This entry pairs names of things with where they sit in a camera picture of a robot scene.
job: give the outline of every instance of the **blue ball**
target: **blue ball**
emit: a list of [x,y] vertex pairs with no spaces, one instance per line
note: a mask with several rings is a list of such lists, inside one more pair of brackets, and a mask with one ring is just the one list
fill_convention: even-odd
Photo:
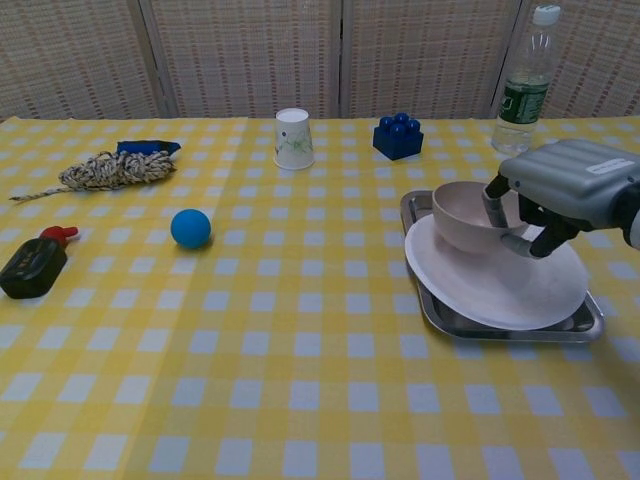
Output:
[[393,127],[391,127],[391,136],[394,138],[402,138],[406,133],[406,127],[401,123],[394,123]]
[[384,130],[386,132],[389,131],[389,129],[391,128],[391,125],[393,125],[393,118],[391,118],[391,117],[382,117],[380,119],[380,126],[382,128],[384,128]]
[[414,119],[409,120],[409,123],[407,123],[407,129],[409,130],[409,133],[417,133],[420,131],[420,122]]
[[396,113],[396,116],[393,117],[393,121],[396,123],[407,123],[409,121],[409,115],[403,112]]
[[182,210],[171,220],[171,236],[178,245],[199,248],[209,241],[211,223],[200,210]]

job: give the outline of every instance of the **blue lego brick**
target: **blue lego brick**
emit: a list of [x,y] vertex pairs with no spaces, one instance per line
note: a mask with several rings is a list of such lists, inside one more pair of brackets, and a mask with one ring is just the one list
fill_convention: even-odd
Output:
[[420,122],[406,113],[382,117],[373,131],[373,146],[391,160],[415,155],[422,150]]

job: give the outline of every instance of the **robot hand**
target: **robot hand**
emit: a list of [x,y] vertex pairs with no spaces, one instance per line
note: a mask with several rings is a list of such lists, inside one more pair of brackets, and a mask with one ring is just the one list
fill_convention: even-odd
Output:
[[640,249],[640,155],[586,140],[562,140],[505,160],[483,201],[491,224],[507,226],[501,197],[518,192],[520,218],[544,227],[533,241],[505,235],[518,255],[543,258],[580,231],[620,228]]

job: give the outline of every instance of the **white bowl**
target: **white bowl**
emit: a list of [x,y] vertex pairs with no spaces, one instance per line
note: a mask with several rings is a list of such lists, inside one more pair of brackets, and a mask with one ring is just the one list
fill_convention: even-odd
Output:
[[468,253],[491,253],[502,247],[505,234],[522,235],[527,224],[520,220],[518,195],[502,197],[509,228],[491,226],[482,201],[486,187],[480,182],[451,182],[433,192],[433,219],[442,237],[458,250]]

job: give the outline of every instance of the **water bottle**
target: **water bottle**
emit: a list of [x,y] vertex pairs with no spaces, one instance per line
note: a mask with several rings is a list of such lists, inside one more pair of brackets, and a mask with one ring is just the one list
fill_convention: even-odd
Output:
[[516,156],[531,146],[531,137],[553,77],[556,61],[554,27],[559,17],[557,5],[537,7],[532,32],[518,45],[491,139],[499,152]]

